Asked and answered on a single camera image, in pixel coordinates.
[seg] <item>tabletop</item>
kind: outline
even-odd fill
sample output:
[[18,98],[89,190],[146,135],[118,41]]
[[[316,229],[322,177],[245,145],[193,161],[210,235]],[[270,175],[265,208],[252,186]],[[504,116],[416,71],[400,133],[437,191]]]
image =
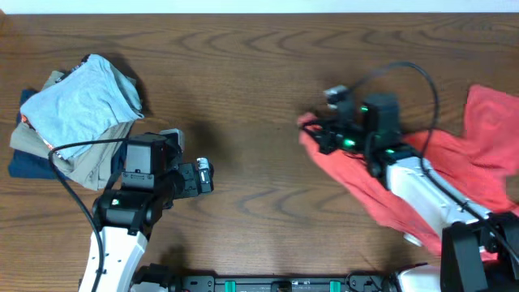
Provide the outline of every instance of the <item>tabletop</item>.
[[[297,117],[322,91],[406,60],[440,89],[439,128],[459,135],[471,84],[519,94],[517,15],[9,15],[0,19],[0,290],[76,290],[91,230],[56,181],[10,178],[8,142],[25,88],[86,54],[138,81],[134,133],[177,127],[186,161],[209,157],[211,195],[175,201],[141,264],[179,274],[339,275],[439,260],[377,225],[298,143]],[[411,70],[358,92],[395,92],[407,131],[432,99]],[[74,184],[91,206],[99,192]],[[519,199],[519,180],[508,193]]]

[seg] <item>cable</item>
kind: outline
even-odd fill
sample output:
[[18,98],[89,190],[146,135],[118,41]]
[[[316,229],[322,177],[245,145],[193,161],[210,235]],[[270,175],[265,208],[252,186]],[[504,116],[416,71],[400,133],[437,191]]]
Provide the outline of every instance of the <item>cable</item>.
[[348,90],[349,90],[349,92],[353,92],[355,89],[357,89],[361,85],[365,84],[366,82],[368,82],[374,78],[380,77],[382,75],[385,75],[386,73],[388,73],[388,71],[390,71],[392,69],[402,68],[402,67],[408,67],[408,68],[415,69],[418,73],[420,73],[420,75],[423,76],[423,78],[425,78],[425,80],[429,84],[429,87],[431,88],[432,97],[435,102],[431,125],[429,126],[427,138],[422,147],[422,151],[420,153],[420,158],[419,158],[420,168],[422,169],[422,172],[445,195],[447,195],[454,202],[456,202],[456,204],[459,204],[465,211],[470,213],[470,215],[474,216],[476,219],[478,219],[480,222],[482,222],[490,230],[490,232],[492,232],[494,234],[495,239],[501,243],[501,245],[509,253],[509,255],[519,264],[519,256],[513,250],[513,248],[510,246],[510,244],[506,241],[506,239],[504,239],[503,236],[501,236],[499,231],[497,231],[497,229],[494,226],[492,226],[492,224],[490,224],[488,221],[486,221],[485,218],[483,218],[483,216],[481,216],[477,212],[475,212],[466,202],[459,200],[456,196],[454,196],[448,190],[446,190],[444,187],[442,187],[441,184],[439,182],[437,182],[431,176],[431,174],[429,173],[429,169],[426,168],[424,165],[424,159],[425,159],[425,154],[427,152],[427,147],[429,146],[429,143],[431,142],[432,133],[433,133],[434,129],[436,128],[436,124],[438,123],[438,119],[440,116],[440,99],[438,97],[438,90],[436,89],[436,86],[435,86],[434,81],[432,80],[432,77],[425,70],[423,70],[420,66],[418,66],[412,62],[406,62],[406,61],[393,62],[393,63],[389,63],[388,65],[386,65],[384,67],[373,70],[369,74],[362,77],[359,81],[354,83],[354,85],[351,86],[350,88],[348,88]]
[[92,286],[92,292],[96,292],[97,286],[99,285],[99,281],[101,280],[101,274],[105,270],[104,269],[105,249],[103,248],[103,242],[101,241],[101,235],[99,234],[99,230],[96,228],[92,215],[90,215],[90,212],[88,211],[87,207],[85,207],[85,205],[83,204],[83,201],[78,197],[78,195],[74,192],[74,190],[72,190],[71,186],[69,186],[69,184],[66,182],[66,180],[58,174],[58,169],[56,168],[56,165],[54,164],[54,154],[59,150],[62,150],[65,148],[70,148],[70,147],[91,145],[91,144],[115,143],[115,142],[124,142],[124,141],[128,141],[128,138],[79,142],[79,143],[66,144],[63,146],[59,146],[59,147],[56,147],[56,148],[50,150],[50,152],[49,152],[50,168],[56,175],[56,178],[58,179],[58,181],[65,187],[66,191],[68,191],[68,193],[71,195],[72,199],[74,199],[74,201],[79,205],[79,208],[83,212],[84,216],[87,218],[88,223],[90,223],[93,233],[96,235],[97,248],[99,249],[99,266],[96,271],[96,279],[94,280],[94,284]]

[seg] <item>white wall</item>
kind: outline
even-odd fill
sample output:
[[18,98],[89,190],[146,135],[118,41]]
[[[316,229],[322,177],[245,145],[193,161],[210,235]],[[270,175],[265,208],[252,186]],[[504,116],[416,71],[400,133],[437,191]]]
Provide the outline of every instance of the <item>white wall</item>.
[[0,0],[0,9],[6,14],[519,12],[519,0]]

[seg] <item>dark blue cloth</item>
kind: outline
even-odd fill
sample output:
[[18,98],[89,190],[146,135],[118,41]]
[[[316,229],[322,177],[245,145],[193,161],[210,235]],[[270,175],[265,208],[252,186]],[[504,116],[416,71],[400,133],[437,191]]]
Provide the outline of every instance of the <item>dark blue cloth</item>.
[[[19,105],[29,99],[32,95],[36,94],[34,90],[23,90],[22,97],[19,100]],[[16,116],[16,125],[21,121],[21,115],[18,112]],[[119,171],[124,166],[124,161],[127,158],[127,145],[126,143],[121,144],[119,150],[112,157],[111,171],[112,173]],[[45,179],[56,179],[54,172],[50,169],[49,160],[26,153],[20,150],[15,150],[13,159],[9,166],[9,175],[12,178],[45,178]],[[61,171],[58,171],[59,175],[65,179],[69,179]]]

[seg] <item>red fabric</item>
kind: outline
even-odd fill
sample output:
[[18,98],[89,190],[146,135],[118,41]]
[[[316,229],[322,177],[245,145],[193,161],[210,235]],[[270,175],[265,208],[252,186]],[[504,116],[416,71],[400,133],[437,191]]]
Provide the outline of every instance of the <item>red fabric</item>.
[[[519,168],[519,98],[474,85],[470,88],[465,108],[465,133],[455,137],[435,131],[426,158],[435,170],[474,202],[495,213],[519,208],[508,199],[505,177]],[[305,114],[302,123],[315,116]],[[405,141],[421,150],[427,132],[405,137]],[[441,253],[441,241],[432,228],[402,199],[386,191],[372,178],[362,160],[335,151],[323,155],[316,142],[301,132],[304,145],[314,162],[332,178],[345,186],[368,213],[380,224],[412,234],[427,249]]]

